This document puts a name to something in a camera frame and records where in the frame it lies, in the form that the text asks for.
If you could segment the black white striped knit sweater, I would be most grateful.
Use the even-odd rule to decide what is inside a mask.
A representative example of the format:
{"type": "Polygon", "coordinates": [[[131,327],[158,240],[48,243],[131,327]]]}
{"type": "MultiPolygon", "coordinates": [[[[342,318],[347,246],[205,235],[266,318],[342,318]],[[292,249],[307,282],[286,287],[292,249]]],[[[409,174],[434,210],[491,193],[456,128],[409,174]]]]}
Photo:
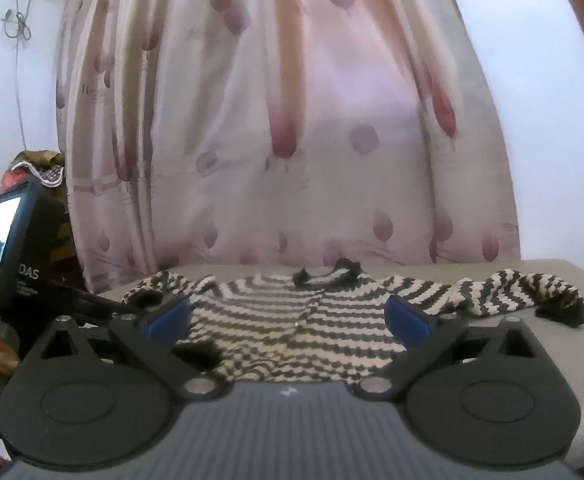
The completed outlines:
{"type": "Polygon", "coordinates": [[[139,281],[122,300],[139,307],[165,293],[183,295],[193,306],[193,326],[176,348],[213,352],[211,373],[226,382],[359,382],[406,349],[385,323],[391,299],[433,318],[489,318],[532,308],[566,326],[584,324],[576,287],[552,274],[511,269],[453,285],[373,278],[346,259],[324,275],[300,270],[234,281],[163,271],[139,281]]]}

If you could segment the pile of colourful clothes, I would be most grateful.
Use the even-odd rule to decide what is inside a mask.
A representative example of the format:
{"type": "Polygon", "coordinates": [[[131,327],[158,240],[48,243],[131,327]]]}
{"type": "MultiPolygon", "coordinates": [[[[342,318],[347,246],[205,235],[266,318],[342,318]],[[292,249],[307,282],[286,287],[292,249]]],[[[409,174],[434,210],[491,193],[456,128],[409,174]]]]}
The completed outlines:
{"type": "Polygon", "coordinates": [[[46,188],[60,188],[65,181],[65,156],[49,150],[21,151],[1,178],[0,194],[29,176],[36,177],[46,188]]]}

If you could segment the beige woven mattress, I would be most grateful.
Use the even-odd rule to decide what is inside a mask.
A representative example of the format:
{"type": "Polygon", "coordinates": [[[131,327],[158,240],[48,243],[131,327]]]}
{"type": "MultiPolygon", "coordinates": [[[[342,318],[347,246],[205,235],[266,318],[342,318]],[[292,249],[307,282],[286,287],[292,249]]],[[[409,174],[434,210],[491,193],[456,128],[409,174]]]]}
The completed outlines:
{"type": "Polygon", "coordinates": [[[208,352],[228,382],[360,389],[384,377],[420,431],[442,427],[466,444],[475,420],[516,425],[523,450],[584,414],[584,298],[552,274],[505,269],[436,283],[346,259],[319,274],[190,266],[106,296],[139,304],[151,292],[191,299],[194,325],[180,348],[208,352]]]}

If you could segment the pink floral curtain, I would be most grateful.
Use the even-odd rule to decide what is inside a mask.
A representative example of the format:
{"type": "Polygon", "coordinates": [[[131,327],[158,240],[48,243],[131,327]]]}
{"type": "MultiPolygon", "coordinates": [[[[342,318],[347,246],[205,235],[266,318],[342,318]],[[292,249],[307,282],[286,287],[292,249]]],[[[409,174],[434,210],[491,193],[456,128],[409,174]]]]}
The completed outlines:
{"type": "Polygon", "coordinates": [[[203,263],[520,256],[456,0],[67,0],[56,114],[94,292],[203,263]]]}

